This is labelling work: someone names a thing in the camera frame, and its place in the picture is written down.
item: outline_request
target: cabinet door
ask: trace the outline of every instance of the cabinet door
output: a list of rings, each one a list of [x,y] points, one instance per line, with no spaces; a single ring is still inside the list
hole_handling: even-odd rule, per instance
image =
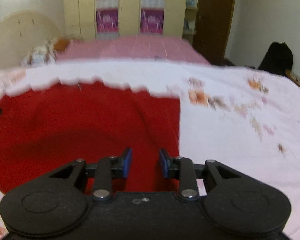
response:
[[[186,0],[166,0],[163,35],[181,38],[185,20]]]
[[[235,0],[199,0],[193,47],[210,63],[222,65]]]
[[[119,0],[120,36],[139,34],[140,14],[140,0]]]
[[[85,41],[93,41],[96,39],[96,0],[79,0],[79,17],[81,37]]]
[[[80,37],[79,0],[63,0],[65,10],[66,34],[70,37]]]

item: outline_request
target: metal screw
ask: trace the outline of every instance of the metal screw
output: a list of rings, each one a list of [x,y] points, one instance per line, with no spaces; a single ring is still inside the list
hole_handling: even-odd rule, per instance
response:
[[[110,195],[110,192],[105,189],[96,190],[93,195],[97,198],[106,198]]]
[[[185,189],[181,192],[181,195],[186,198],[194,198],[198,195],[198,192],[193,189]]]
[[[138,204],[140,204],[140,203],[141,203],[141,199],[139,199],[139,198],[135,198],[135,199],[133,199],[133,200],[132,200],[132,203],[134,203],[134,204],[138,205]]]

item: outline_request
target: headboard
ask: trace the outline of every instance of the headboard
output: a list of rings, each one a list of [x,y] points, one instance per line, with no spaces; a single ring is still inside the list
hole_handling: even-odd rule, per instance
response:
[[[0,22],[0,68],[20,65],[32,48],[59,36],[56,24],[42,14],[23,11],[10,16]]]

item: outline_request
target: silver bolt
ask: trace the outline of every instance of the silver bolt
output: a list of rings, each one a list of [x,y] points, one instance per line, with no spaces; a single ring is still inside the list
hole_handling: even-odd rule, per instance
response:
[[[185,189],[181,192],[181,195],[186,198],[194,198],[198,195],[198,192],[193,189]]]
[[[110,192],[105,189],[96,190],[93,195],[97,198],[106,198],[110,195]]]

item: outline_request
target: pink bedsheet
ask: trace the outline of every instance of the pink bedsheet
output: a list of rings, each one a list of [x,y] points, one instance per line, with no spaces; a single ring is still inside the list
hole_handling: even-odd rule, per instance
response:
[[[131,36],[109,41],[72,43],[57,60],[77,58],[148,58],[210,65],[187,41],[160,36]]]

